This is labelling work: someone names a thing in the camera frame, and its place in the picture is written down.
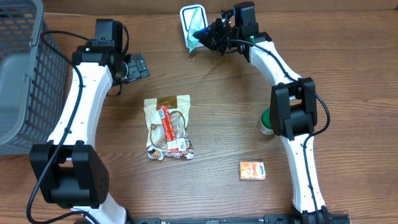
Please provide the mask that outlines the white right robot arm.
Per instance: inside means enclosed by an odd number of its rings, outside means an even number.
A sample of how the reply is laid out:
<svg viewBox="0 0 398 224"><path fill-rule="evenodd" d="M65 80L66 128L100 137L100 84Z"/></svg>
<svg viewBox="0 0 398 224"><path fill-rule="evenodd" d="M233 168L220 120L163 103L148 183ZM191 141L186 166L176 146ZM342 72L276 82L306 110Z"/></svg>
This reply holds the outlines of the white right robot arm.
<svg viewBox="0 0 398 224"><path fill-rule="evenodd" d="M317 95L312 78L303 78L284 62L267 32L259 30L254 3L235 4L211 25L193 33L210 50L223 55L236 49L271 84L270 107L261 118L264 128L280 136L293 183L291 223L330 223L320 192L313 142L318 131Z"/></svg>

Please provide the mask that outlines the teal tissue pack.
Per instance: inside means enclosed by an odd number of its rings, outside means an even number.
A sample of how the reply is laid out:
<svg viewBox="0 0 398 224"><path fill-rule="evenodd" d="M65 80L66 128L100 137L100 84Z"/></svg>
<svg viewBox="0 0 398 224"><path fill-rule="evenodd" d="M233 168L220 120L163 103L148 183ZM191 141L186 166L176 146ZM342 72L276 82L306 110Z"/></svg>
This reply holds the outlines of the teal tissue pack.
<svg viewBox="0 0 398 224"><path fill-rule="evenodd" d="M201 8L197 7L192 15L192 19L188 28L187 43L189 52L192 52L197 46L197 43L199 43L199 40L194 37L194 33L201 30L202 20Z"/></svg>

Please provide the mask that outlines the green lid jar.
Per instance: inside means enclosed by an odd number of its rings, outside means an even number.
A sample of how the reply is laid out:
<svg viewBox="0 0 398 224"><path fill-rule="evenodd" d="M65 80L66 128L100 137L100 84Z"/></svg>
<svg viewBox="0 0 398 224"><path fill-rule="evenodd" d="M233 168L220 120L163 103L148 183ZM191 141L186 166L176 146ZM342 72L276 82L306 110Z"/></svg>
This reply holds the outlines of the green lid jar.
<svg viewBox="0 0 398 224"><path fill-rule="evenodd" d="M257 122L257 128L258 130L265 135L273 135L274 131L272 130L271 126L271 121L270 121L270 112L271 110L268 108L266 109L261 117L259 118L259 121Z"/></svg>

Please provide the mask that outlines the red snack stick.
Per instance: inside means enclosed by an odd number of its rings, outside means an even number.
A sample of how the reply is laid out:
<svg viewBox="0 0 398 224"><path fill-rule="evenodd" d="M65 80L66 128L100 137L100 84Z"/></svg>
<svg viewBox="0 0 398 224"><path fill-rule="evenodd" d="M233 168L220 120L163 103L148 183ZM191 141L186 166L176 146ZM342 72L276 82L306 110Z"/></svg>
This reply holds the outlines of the red snack stick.
<svg viewBox="0 0 398 224"><path fill-rule="evenodd" d="M165 131L165 138L167 143L167 152L175 153L186 150L186 143L184 138L176 138L167 105L158 107L158 113L162 121Z"/></svg>

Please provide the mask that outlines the beige brown snack bag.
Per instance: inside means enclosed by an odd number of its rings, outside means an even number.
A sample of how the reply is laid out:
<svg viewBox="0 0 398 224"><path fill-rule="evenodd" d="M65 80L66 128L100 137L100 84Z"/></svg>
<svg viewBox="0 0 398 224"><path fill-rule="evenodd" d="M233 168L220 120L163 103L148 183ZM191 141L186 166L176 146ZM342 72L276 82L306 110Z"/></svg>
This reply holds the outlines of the beige brown snack bag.
<svg viewBox="0 0 398 224"><path fill-rule="evenodd" d="M186 150L168 153L165 131L158 113L158 107L167 105L176 138L184 138ZM165 157L193 159L194 149L187 133L190 110L190 95L149 98L144 100L144 112L148 129L146 151L151 159L163 160Z"/></svg>

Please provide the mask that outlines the orange tissue pack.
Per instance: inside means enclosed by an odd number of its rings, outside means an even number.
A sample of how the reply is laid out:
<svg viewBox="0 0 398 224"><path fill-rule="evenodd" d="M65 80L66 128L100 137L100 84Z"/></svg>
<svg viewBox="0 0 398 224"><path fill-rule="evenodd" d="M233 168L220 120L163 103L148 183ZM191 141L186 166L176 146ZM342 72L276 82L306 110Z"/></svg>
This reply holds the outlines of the orange tissue pack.
<svg viewBox="0 0 398 224"><path fill-rule="evenodd" d="M240 162L239 178L241 180L264 180L266 178L264 163L258 161Z"/></svg>

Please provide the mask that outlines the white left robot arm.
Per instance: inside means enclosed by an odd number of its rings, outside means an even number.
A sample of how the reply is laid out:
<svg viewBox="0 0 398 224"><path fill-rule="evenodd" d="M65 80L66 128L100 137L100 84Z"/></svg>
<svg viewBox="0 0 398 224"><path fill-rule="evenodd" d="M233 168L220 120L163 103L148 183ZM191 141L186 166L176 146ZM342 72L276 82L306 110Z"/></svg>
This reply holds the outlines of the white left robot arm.
<svg viewBox="0 0 398 224"><path fill-rule="evenodd" d="M86 223L132 223L128 209L109 192L109 172L95 151L98 121L108 91L149 76L142 54L130 54L125 25L98 19L67 62L72 83L61 117L46 143L34 144L30 163L47 203L81 215Z"/></svg>

